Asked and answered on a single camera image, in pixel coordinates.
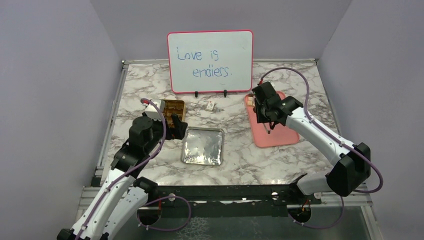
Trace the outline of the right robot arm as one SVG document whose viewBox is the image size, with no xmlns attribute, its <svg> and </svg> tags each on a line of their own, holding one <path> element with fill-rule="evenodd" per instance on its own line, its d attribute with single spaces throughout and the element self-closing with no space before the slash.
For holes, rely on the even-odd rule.
<svg viewBox="0 0 424 240">
<path fill-rule="evenodd" d="M 288 190 L 289 199 L 300 204 L 309 195 L 318 192 L 334 192 L 346 197 L 371 174 L 366 160 L 371 150 L 365 143 L 355 144 L 326 126 L 318 127 L 303 104 L 292 96 L 281 98 L 269 82 L 253 88 L 254 109 L 258 123 L 268 123 L 270 128 L 281 124 L 294 130 L 316 149 L 332 165 L 331 170 L 298 177 Z"/>
</svg>

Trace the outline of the pink silicone tongs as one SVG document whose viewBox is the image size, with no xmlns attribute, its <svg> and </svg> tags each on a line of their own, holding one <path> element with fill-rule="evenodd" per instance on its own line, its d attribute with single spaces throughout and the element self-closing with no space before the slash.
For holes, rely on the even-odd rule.
<svg viewBox="0 0 424 240">
<path fill-rule="evenodd" d="M 264 123 L 263 126 L 267 134 L 270 134 L 271 130 L 274 128 L 272 122 Z"/>
</svg>

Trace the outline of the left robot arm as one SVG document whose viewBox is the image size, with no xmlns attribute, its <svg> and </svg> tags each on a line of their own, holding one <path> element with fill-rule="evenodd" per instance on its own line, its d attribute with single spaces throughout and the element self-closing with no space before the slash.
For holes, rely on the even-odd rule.
<svg viewBox="0 0 424 240">
<path fill-rule="evenodd" d="M 146 114 L 135 118 L 97 195 L 79 220 L 71 228 L 61 229 L 56 238 L 112 240 L 138 208 L 157 200 L 157 183 L 139 174 L 166 140 L 182 140 L 187 127 L 177 114 L 172 114 L 171 125 L 162 114 L 159 120 Z"/>
</svg>

